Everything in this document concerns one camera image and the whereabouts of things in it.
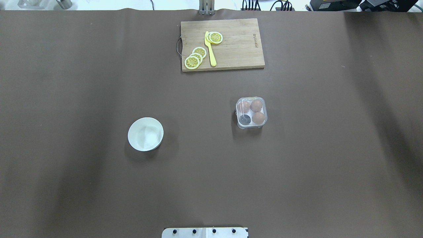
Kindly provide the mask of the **brown egg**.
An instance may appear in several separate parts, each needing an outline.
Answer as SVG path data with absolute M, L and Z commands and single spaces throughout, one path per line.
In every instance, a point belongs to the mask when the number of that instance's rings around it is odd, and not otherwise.
M 238 106 L 237 109 L 239 111 L 239 113 L 241 114 L 247 114 L 250 110 L 250 102 L 249 101 L 241 101 Z
M 255 113 L 261 112 L 262 108 L 263 108 L 263 103 L 259 99 L 252 101 L 250 104 L 250 109 Z
M 266 119 L 266 116 L 262 112 L 257 112 L 252 115 L 252 122 L 257 125 L 263 124 Z

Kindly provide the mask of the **clear plastic egg box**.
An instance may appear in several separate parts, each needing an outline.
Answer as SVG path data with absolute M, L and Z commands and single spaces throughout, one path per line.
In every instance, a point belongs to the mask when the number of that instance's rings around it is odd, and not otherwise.
M 264 113 L 264 115 L 266 116 L 266 119 L 264 121 L 263 124 L 257 125 L 254 122 L 252 122 L 252 115 L 255 113 L 253 112 L 251 109 L 249 110 L 249 112 L 247 114 L 241 114 L 238 111 L 238 104 L 245 100 L 245 101 L 249 101 L 250 104 L 252 101 L 259 99 L 262 101 L 263 103 L 263 108 L 261 110 L 262 113 Z M 266 103 L 265 100 L 262 97 L 243 97 L 243 98 L 239 98 L 236 105 L 235 105 L 235 114 L 237 117 L 237 126 L 244 130 L 244 129 L 252 129 L 252 128 L 261 128 L 262 126 L 264 126 L 268 120 L 268 115 L 267 115 L 267 111 L 266 111 Z

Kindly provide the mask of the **yellow toy knife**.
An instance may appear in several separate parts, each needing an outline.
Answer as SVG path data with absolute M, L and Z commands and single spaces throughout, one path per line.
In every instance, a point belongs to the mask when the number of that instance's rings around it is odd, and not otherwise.
M 213 54 L 211 42 L 208 40 L 208 35 L 209 35 L 209 31 L 206 31 L 205 32 L 205 35 L 204 35 L 204 44 L 208 48 L 208 55 L 209 55 L 209 59 L 210 59 L 210 65 L 212 67 L 215 67 L 217 65 L 217 62 L 216 62 L 216 58 L 215 58 L 215 56 Z

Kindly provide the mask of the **yellow lemon slice stack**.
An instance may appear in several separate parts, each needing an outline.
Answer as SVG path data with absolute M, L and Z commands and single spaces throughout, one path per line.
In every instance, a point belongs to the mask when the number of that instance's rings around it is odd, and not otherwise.
M 192 53 L 184 60 L 184 66 L 188 70 L 194 70 L 201 66 L 207 56 L 207 50 L 204 47 L 195 47 Z

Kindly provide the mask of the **white ceramic bowl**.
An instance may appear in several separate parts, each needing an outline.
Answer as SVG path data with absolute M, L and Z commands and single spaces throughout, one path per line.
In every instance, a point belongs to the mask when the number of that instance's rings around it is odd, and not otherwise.
M 128 142 L 137 151 L 151 151 L 163 141 L 163 125 L 155 118 L 143 117 L 132 123 L 128 130 Z

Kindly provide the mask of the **wooden cutting board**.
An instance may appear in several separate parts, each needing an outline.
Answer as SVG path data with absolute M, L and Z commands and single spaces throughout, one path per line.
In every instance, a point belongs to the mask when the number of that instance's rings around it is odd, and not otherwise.
M 220 44 L 211 44 L 216 58 L 215 67 L 210 65 L 208 48 L 204 44 L 206 31 L 216 31 L 223 35 L 223 41 Z M 181 67 L 183 72 L 263 69 L 265 67 L 257 18 L 182 21 L 181 42 Z M 184 60 L 195 47 L 204 47 L 207 56 L 199 68 L 188 70 L 184 66 Z

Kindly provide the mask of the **yellow lemon slice pair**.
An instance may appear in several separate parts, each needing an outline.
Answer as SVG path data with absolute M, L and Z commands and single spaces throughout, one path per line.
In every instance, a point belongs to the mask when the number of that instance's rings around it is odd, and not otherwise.
M 223 35 L 220 32 L 208 32 L 206 35 L 206 40 L 211 44 L 220 44 L 223 41 Z

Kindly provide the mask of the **aluminium frame post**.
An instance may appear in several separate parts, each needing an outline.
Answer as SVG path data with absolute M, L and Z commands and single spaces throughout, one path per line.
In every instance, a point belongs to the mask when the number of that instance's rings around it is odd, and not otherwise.
M 214 0 L 199 0 L 199 15 L 214 15 L 215 1 Z

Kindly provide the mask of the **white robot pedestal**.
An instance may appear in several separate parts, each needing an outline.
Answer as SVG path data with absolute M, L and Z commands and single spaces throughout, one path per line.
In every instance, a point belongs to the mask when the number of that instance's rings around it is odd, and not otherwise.
M 245 227 L 175 227 L 165 228 L 162 238 L 248 238 Z

